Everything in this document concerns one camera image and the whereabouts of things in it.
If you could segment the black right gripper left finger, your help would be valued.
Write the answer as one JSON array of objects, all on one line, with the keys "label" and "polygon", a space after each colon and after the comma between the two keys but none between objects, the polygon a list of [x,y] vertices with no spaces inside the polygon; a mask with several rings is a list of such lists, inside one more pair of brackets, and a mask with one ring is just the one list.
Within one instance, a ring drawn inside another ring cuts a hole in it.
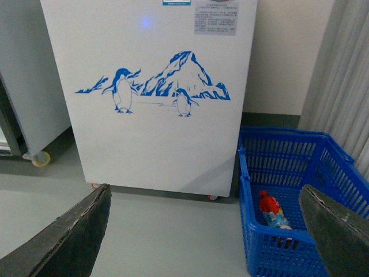
[{"label": "black right gripper left finger", "polygon": [[106,233],[111,187],[103,184],[1,258],[1,276],[90,276]]}]

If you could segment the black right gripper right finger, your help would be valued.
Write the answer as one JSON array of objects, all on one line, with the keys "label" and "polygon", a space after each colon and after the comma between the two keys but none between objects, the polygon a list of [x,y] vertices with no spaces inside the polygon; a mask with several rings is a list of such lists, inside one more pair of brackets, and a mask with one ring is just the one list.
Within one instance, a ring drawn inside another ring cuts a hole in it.
[{"label": "black right gripper right finger", "polygon": [[299,205],[329,276],[368,276],[368,220],[311,185]]}]

